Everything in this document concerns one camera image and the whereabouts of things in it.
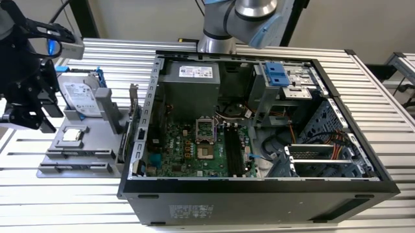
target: metal case frame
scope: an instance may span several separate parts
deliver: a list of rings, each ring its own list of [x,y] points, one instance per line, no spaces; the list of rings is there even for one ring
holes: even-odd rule
[[[158,73],[164,59],[185,61],[190,57],[192,61],[238,61],[241,63],[252,63],[273,60],[296,60],[309,62],[328,89],[328,97],[332,98],[336,103],[350,132],[353,133],[370,164],[374,167],[380,181],[346,182],[334,179],[330,179],[329,181],[293,181],[289,180],[289,178],[274,178],[273,180],[261,181],[234,181],[232,178],[214,181],[174,179],[157,180],[154,178],[134,180],[130,177],[131,165],[129,165],[125,166],[122,171],[117,196],[118,198],[125,198],[127,200],[143,225],[340,222],[398,193],[394,182],[390,180],[350,113],[340,99],[340,94],[322,70],[320,62],[316,59],[202,54],[174,51],[157,51],[156,53],[157,56],[154,58],[154,65],[150,73],[139,123],[149,122],[152,108],[150,97],[156,91]],[[146,134],[148,128],[139,125],[138,130],[143,131]],[[138,143],[135,143],[131,156],[127,157],[125,164],[130,163],[130,159],[135,160],[142,156],[145,136],[135,138],[135,142]],[[225,213],[220,210],[212,210],[214,212],[214,217],[209,216],[209,218],[169,218],[169,211],[172,210],[168,210],[168,207],[174,208],[176,205],[200,205],[200,200],[202,200],[206,208],[218,208],[220,210],[224,210],[226,207],[232,208],[232,210],[225,211]],[[249,208],[253,210],[252,213],[254,210],[261,211],[265,209],[260,217],[253,217],[257,215],[256,213],[254,215],[240,213],[241,209],[236,208],[236,206],[244,206],[248,200]],[[321,205],[302,205],[302,203],[309,203],[309,201],[320,201],[326,208],[320,208]],[[304,220],[301,217],[306,216],[300,215],[297,211],[308,212],[312,210],[318,211],[320,214]],[[285,217],[285,215],[289,215],[293,212],[297,214],[296,217]]]

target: motherboard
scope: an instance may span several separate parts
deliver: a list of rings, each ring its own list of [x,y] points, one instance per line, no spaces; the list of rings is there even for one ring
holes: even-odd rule
[[[150,154],[148,176],[256,177],[246,127],[213,120],[166,125],[162,152]]]

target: green motherboard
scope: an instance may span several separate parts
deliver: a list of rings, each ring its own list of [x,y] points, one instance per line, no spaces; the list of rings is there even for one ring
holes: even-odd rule
[[[214,137],[214,143],[196,143],[196,125],[174,124],[166,126],[165,144],[161,153],[161,163],[149,176],[157,177],[229,177],[225,153],[224,126],[214,127],[198,124],[198,135]],[[240,158],[244,161],[245,177],[256,177],[253,160],[248,160],[252,151],[246,127],[237,127]]]

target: ram slot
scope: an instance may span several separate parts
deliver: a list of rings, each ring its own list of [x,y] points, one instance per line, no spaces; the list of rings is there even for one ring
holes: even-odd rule
[[[237,128],[226,127],[224,129],[225,137],[225,152],[228,162],[228,173],[229,177],[241,177],[242,172],[242,157],[240,154],[240,142],[237,135]]]

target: cable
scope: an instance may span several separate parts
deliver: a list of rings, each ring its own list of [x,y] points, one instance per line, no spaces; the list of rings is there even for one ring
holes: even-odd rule
[[[65,9],[63,9],[63,13],[65,13],[65,18],[66,18],[66,20],[67,20],[67,24],[69,24],[69,27],[70,27],[70,29],[71,29],[71,32],[74,33],[74,29],[73,29],[71,23],[70,23],[70,21],[69,21],[69,17],[67,17],[67,14],[66,14],[66,10],[65,10]]]
[[[201,8],[200,8],[200,5],[198,5],[197,0],[194,0],[194,3],[197,4],[197,7],[198,7],[198,10],[200,10],[200,13],[201,13],[201,15],[202,15],[202,17],[204,17],[204,16],[205,16],[205,14],[202,13],[202,10],[201,10]]]
[[[401,107],[402,107],[404,109],[406,109],[408,107],[412,107],[412,106],[415,106],[415,102],[406,102],[406,103],[404,103],[404,104],[401,105]]]
[[[338,132],[321,132],[321,133],[317,133],[317,134],[312,135],[310,137],[308,137],[305,139],[305,141],[302,141],[302,144],[305,144],[313,137],[321,136],[321,135],[341,135],[341,133],[338,133]]]
[[[402,80],[404,80],[404,77],[402,77],[402,79],[400,80],[400,83],[398,83],[398,85],[397,85],[397,87],[396,87],[396,89],[394,89],[394,91],[393,91],[393,94],[392,94],[392,96],[394,96],[394,94],[396,94],[396,91],[397,91],[397,89],[398,89],[398,87],[400,87],[400,85],[401,85],[401,83],[402,83]]]
[[[285,129],[286,129],[285,126],[284,126],[284,127],[276,128],[274,133],[261,141],[261,143],[260,143],[260,148],[261,148],[261,151],[262,151],[266,155],[272,154],[272,152],[266,151],[265,144],[266,144],[268,142],[270,142],[270,140],[272,140],[273,138],[276,139],[276,141],[277,141],[282,146],[285,146],[285,145],[289,144],[289,143],[284,142],[284,141],[280,139],[280,137],[278,137],[278,135],[284,132]]]
[[[289,132],[290,132],[290,140],[292,140],[292,144],[296,143],[296,137],[293,136],[293,131],[292,131],[292,125],[288,124],[288,127],[289,127]]]
[[[224,120],[238,120],[238,119],[244,119],[242,117],[226,117],[226,116],[222,116],[221,113],[218,113],[217,111],[214,112],[217,116],[220,116],[220,118],[222,118]]]

